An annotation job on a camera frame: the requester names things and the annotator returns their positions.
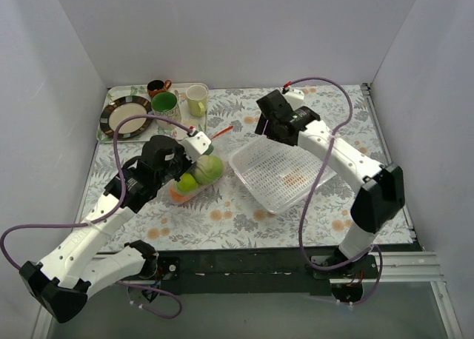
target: tabletop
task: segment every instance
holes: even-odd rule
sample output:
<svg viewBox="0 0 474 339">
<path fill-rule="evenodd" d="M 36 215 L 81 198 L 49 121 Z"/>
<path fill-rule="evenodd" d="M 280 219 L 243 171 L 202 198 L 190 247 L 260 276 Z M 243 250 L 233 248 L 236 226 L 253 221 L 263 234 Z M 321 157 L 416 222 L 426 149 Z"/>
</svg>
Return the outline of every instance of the tabletop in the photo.
<svg viewBox="0 0 474 339">
<path fill-rule="evenodd" d="M 354 114 L 352 121 L 340 131 L 341 137 L 361 153 L 387 163 L 361 88 L 358 85 L 344 88 L 353 101 Z M 335 87 L 301 89 L 305 94 L 304 104 L 317 112 L 329 128 L 347 118 L 347 101 Z M 253 132 L 260 116 L 256 100 L 272 90 L 210 90 L 207 134 L 213 135 L 232 125 L 231 132 L 228 132 L 230 150 L 256 138 Z M 142 146 L 142 142 L 119 144 L 122 162 L 140 155 Z M 82 216 L 90 211 L 116 172 L 112 144 L 99 144 Z M 304 244 L 339 244 L 352 222 L 350 207 L 353 200 L 354 193 L 339 176 L 320 187 L 307 213 Z M 118 252 L 125 243 L 138 239 L 148 242 L 158 251 L 298 246 L 298 223 L 303 204 L 301 201 L 280 215 L 268 213 L 228 167 L 219 181 L 181 206 L 170 204 L 167 196 L 158 191 L 156 199 L 116 232 L 102 251 Z M 403 212 L 387 222 L 375 242 L 412 242 Z"/>
</svg>

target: plate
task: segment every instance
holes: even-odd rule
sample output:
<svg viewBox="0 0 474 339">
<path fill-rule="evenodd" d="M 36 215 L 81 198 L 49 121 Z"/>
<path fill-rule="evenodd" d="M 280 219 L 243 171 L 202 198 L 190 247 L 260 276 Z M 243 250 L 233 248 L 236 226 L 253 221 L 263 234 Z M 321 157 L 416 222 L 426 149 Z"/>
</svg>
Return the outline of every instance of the plate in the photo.
<svg viewBox="0 0 474 339">
<path fill-rule="evenodd" d="M 151 103 L 141 96 L 124 96 L 108 104 L 101 114 L 100 127 L 107 136 L 113 137 L 117 126 L 132 115 L 153 114 Z M 118 139 L 134 137 L 145 131 L 152 119 L 137 118 L 121 126 Z"/>
</svg>

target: mug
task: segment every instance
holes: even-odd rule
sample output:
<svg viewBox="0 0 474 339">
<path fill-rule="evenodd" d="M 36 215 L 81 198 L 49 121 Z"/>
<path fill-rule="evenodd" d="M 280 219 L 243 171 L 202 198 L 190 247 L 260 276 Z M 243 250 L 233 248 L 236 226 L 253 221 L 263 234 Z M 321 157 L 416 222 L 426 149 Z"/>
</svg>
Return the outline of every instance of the mug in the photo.
<svg viewBox="0 0 474 339">
<path fill-rule="evenodd" d="M 201 85 L 193 85 L 186 90 L 187 106 L 192 115 L 202 117 L 207 111 L 207 89 Z"/>
<path fill-rule="evenodd" d="M 166 80 L 165 82 L 161 80 L 153 80 L 147 85 L 148 95 L 153 98 L 159 93 L 168 91 L 171 84 L 171 80 Z"/>
<path fill-rule="evenodd" d="M 158 93 L 155 97 L 151 100 L 151 108 L 156 115 L 160 115 L 161 117 L 166 117 L 169 119 L 173 119 L 174 121 L 181 123 L 181 111 L 179 110 L 179 103 L 178 103 L 178 91 L 175 93 Z M 172 130 L 176 128 L 174 124 L 157 120 L 158 125 L 161 128 L 166 130 Z"/>
</svg>

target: gray wall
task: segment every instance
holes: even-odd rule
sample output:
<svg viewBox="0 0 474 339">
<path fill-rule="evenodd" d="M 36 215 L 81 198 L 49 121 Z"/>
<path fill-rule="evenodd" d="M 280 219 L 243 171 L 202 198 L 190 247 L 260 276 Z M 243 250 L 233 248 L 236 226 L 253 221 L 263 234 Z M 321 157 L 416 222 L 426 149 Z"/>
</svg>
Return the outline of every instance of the gray wall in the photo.
<svg viewBox="0 0 474 339">
<path fill-rule="evenodd" d="M 421 242 L 474 337 L 474 0 L 417 0 L 373 84 Z"/>
<path fill-rule="evenodd" d="M 58 0 L 0 0 L 0 232 L 71 223 L 105 88 Z M 65 236 L 22 230 L 7 248 L 37 261 Z M 28 338 L 39 305 L 0 255 L 0 337 Z"/>
<path fill-rule="evenodd" d="M 108 87 L 373 80 L 415 0 L 59 0 Z"/>
</svg>

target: gray floor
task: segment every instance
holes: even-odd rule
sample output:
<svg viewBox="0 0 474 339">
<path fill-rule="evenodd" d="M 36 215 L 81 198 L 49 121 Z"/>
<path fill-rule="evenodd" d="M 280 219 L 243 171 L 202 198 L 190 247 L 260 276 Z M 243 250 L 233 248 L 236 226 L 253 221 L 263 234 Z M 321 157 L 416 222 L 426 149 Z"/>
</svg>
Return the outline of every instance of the gray floor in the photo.
<svg viewBox="0 0 474 339">
<path fill-rule="evenodd" d="M 304 294 L 184 295 L 184 311 L 163 320 L 130 306 L 126 289 L 112 286 L 90 299 L 48 338 L 446 338 L 428 283 L 382 283 L 352 311 Z M 157 298 L 160 310 L 176 310 Z"/>
</svg>

